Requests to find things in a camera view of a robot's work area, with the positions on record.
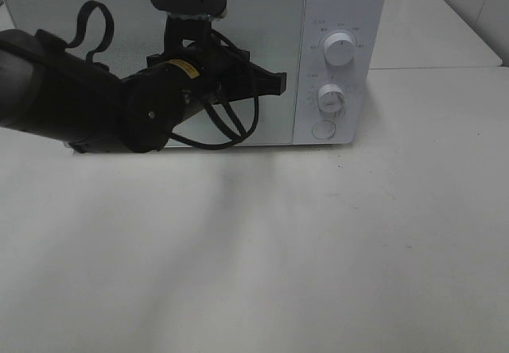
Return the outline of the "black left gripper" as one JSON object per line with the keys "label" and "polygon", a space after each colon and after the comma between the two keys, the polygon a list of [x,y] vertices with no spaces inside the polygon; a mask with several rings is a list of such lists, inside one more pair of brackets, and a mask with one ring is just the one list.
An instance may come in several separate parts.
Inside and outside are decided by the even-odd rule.
{"label": "black left gripper", "polygon": [[152,67],[169,60],[184,60],[201,76],[214,79],[229,102],[286,92],[286,72],[270,72],[251,63],[250,53],[229,45],[210,21],[169,17],[162,53],[146,61]]}

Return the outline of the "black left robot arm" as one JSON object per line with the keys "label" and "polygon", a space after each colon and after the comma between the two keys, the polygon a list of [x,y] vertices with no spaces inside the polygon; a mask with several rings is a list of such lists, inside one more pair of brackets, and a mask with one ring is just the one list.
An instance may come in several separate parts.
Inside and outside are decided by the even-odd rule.
{"label": "black left robot arm", "polygon": [[147,153],[171,141],[206,149],[176,133],[205,113],[225,137],[213,149],[238,145],[255,131],[233,103],[286,90],[286,74],[251,62],[203,21],[170,19],[162,53],[144,69],[120,78],[89,52],[71,54],[86,33],[79,20],[70,42],[44,30],[1,33],[1,125],[63,142],[79,153]]}

